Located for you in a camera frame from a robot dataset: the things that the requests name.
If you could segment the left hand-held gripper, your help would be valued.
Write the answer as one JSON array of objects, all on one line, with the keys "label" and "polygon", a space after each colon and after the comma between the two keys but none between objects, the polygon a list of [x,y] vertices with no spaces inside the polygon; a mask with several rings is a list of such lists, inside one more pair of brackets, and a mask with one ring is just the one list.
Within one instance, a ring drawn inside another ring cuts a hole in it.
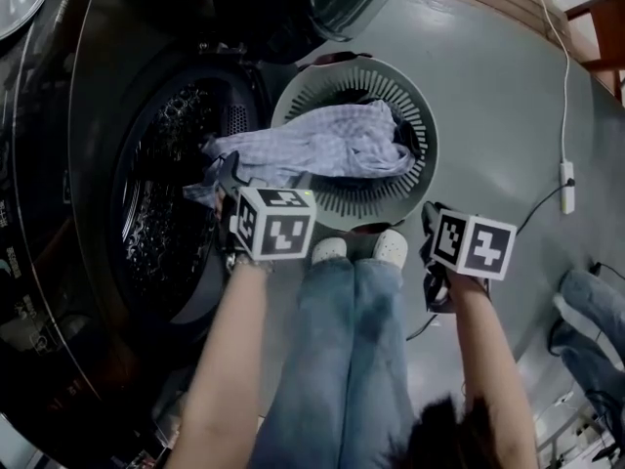
[{"label": "left hand-held gripper", "polygon": [[248,187],[237,174],[239,160],[232,152],[217,175],[216,210],[224,214],[236,203],[229,231],[253,261],[305,258],[316,222],[313,174],[291,178],[288,189]]}]

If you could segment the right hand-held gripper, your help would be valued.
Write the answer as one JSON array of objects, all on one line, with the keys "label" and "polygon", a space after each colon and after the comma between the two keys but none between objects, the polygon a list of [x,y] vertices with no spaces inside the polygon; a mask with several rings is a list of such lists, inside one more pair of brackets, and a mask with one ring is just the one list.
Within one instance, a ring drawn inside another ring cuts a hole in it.
[{"label": "right hand-held gripper", "polygon": [[421,211],[425,242],[420,248],[426,274],[427,309],[451,313],[449,271],[476,280],[502,280],[508,270],[518,228],[426,201]]}]

